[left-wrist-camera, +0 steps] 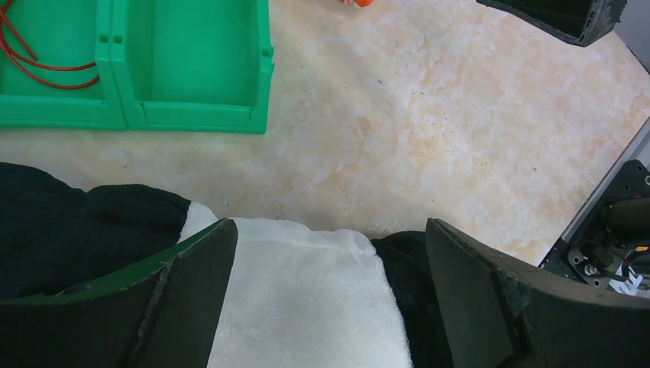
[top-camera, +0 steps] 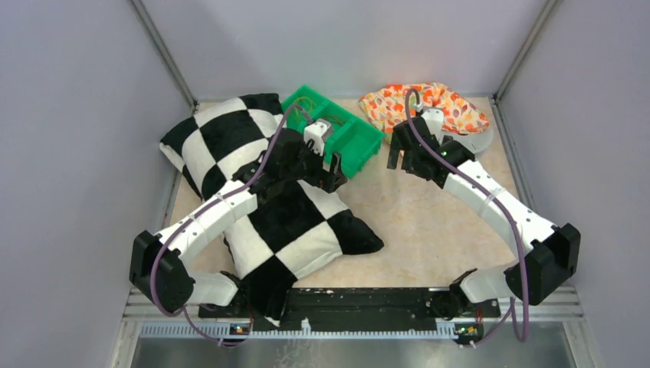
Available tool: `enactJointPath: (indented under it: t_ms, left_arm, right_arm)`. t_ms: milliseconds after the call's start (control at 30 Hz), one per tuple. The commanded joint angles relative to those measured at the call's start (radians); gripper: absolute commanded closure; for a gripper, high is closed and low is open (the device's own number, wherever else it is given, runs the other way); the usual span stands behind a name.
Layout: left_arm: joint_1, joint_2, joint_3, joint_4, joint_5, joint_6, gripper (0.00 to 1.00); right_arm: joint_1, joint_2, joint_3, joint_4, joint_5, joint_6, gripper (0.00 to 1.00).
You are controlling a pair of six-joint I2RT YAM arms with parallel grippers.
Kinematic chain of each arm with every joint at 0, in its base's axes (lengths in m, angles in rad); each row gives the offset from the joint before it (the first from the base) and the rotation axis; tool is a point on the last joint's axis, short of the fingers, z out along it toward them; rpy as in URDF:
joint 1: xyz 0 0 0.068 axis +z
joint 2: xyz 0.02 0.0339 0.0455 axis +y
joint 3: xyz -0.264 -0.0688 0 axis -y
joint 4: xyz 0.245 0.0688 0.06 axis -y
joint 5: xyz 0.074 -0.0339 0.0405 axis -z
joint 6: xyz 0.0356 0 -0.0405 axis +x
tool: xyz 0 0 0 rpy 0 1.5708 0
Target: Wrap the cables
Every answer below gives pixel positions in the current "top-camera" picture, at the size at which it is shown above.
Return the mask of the grey filament spool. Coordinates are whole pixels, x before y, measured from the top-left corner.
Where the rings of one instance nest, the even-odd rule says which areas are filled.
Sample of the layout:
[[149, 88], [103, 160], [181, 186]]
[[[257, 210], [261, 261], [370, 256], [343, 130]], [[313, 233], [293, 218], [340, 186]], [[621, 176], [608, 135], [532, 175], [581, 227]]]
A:
[[494, 128], [489, 126], [480, 133], [450, 133], [450, 137], [458, 141], [474, 155], [480, 156], [491, 145], [494, 139]]

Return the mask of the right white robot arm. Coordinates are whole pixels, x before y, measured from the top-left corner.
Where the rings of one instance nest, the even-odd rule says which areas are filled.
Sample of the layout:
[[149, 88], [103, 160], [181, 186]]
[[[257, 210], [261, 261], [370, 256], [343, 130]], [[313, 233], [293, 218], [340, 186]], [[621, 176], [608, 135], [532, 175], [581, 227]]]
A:
[[433, 181], [476, 212], [510, 247], [515, 261], [470, 270], [454, 280], [451, 309], [469, 316], [481, 302], [515, 297], [537, 306], [577, 269], [581, 234], [539, 216], [510, 194], [455, 140], [439, 143], [422, 117], [392, 132], [388, 168]]

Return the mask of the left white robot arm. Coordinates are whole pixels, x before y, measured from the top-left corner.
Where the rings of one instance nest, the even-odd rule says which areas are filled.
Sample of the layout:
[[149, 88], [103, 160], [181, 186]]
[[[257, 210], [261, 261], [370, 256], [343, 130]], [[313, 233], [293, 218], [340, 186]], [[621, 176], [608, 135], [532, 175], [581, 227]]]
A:
[[239, 219], [279, 196], [286, 184], [303, 181], [332, 193], [347, 177], [338, 152], [325, 160], [321, 136], [292, 129], [275, 133], [268, 148], [238, 169], [222, 189], [177, 223], [133, 240], [129, 280], [167, 317], [179, 315], [191, 299], [216, 304], [228, 317], [243, 312], [246, 297], [224, 274], [192, 276], [187, 264]]

